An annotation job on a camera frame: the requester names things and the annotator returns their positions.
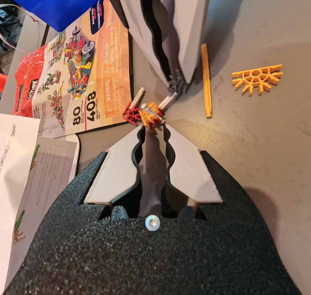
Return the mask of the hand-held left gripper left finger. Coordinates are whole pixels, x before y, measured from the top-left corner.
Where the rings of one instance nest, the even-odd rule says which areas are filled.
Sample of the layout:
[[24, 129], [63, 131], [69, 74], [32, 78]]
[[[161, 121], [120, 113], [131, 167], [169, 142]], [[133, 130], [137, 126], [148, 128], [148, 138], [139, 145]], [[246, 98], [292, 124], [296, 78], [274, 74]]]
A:
[[145, 126], [140, 125], [107, 150], [84, 204], [139, 204], [142, 196], [139, 163], [145, 135]]

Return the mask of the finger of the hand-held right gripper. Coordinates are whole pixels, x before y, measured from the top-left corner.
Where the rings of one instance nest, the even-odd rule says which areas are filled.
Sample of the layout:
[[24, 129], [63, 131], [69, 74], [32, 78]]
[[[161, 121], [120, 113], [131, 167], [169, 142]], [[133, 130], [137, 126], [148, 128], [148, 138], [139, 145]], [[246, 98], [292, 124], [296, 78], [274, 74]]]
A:
[[120, 0], [120, 3], [131, 36], [168, 87], [171, 71], [162, 47], [162, 31], [155, 18], [152, 0]]
[[174, 0], [173, 26], [179, 41], [178, 62], [190, 84], [199, 60], [210, 0]]

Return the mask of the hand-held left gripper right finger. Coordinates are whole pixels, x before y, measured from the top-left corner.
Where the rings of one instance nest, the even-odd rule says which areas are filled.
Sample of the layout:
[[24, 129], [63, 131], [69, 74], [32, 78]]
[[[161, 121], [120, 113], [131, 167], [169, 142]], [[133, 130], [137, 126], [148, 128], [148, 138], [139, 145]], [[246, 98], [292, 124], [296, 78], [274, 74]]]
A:
[[198, 204], [222, 204], [223, 199], [201, 150], [170, 125], [165, 125], [163, 131], [169, 162], [168, 186]]

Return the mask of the long yellow rod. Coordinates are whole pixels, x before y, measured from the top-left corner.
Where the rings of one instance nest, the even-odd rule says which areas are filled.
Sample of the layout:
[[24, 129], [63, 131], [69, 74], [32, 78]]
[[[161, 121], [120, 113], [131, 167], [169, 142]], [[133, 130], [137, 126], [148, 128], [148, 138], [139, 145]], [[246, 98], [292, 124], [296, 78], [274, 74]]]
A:
[[202, 57], [205, 113], [206, 118], [210, 119], [212, 118], [212, 99], [211, 99], [211, 82], [210, 82], [207, 44], [201, 45], [201, 57]]

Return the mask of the red connector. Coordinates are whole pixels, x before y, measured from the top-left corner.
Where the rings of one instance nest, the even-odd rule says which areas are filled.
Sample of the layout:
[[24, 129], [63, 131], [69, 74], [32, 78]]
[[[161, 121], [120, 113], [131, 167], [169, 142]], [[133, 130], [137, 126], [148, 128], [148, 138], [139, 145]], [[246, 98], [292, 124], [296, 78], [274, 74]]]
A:
[[130, 102], [125, 108], [122, 117], [132, 125], [138, 126], [137, 122], [141, 121], [140, 109], [137, 105], [132, 106], [132, 103]]

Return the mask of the connector assembly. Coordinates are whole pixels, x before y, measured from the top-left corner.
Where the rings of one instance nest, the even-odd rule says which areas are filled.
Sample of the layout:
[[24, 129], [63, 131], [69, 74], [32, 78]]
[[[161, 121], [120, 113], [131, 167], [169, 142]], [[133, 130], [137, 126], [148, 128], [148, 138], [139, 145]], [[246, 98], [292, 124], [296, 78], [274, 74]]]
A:
[[188, 83], [184, 76], [177, 71], [176, 79], [170, 76], [168, 95], [158, 105], [155, 102], [141, 104], [139, 114], [146, 128], [154, 132], [156, 127], [165, 123], [164, 114], [172, 104], [188, 91]]

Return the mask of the white rod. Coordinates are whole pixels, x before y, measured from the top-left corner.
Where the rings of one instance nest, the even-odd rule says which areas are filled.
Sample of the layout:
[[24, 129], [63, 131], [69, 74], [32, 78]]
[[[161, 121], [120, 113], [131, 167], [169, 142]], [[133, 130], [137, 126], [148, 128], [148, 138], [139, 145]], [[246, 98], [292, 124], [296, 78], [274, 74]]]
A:
[[138, 102], [140, 101], [140, 99], [142, 98], [144, 93], [145, 93], [145, 89], [143, 87], [141, 87], [139, 89], [137, 95], [134, 97], [133, 101], [131, 102], [129, 109], [133, 109], [138, 104]]

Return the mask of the building instruction sheet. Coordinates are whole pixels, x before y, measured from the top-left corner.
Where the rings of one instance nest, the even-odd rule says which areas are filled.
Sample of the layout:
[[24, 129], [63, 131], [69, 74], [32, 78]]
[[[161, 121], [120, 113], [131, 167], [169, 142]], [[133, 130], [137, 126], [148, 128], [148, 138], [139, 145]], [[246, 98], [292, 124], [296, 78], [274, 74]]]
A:
[[0, 114], [0, 291], [21, 267], [34, 235], [69, 184], [62, 141], [39, 136], [39, 119]]

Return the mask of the colourful toy packaging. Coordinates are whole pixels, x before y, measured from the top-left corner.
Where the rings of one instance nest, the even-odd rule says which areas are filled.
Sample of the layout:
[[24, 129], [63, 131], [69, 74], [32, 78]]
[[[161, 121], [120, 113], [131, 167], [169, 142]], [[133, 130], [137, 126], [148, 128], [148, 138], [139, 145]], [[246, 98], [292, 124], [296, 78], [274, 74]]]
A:
[[123, 122], [131, 102], [128, 30], [98, 0], [52, 41], [23, 57], [13, 115], [40, 119], [58, 138]]

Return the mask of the yellow connector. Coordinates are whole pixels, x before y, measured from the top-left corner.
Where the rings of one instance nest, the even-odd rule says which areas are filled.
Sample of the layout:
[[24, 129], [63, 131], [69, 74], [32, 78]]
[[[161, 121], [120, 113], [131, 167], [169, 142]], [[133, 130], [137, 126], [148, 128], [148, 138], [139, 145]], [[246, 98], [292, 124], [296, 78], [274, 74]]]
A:
[[262, 95], [263, 91], [269, 92], [272, 86], [277, 86], [283, 73], [281, 72], [282, 64], [254, 68], [245, 71], [232, 73], [232, 85], [235, 90], [243, 87], [241, 94], [252, 96], [254, 89], [258, 95]]

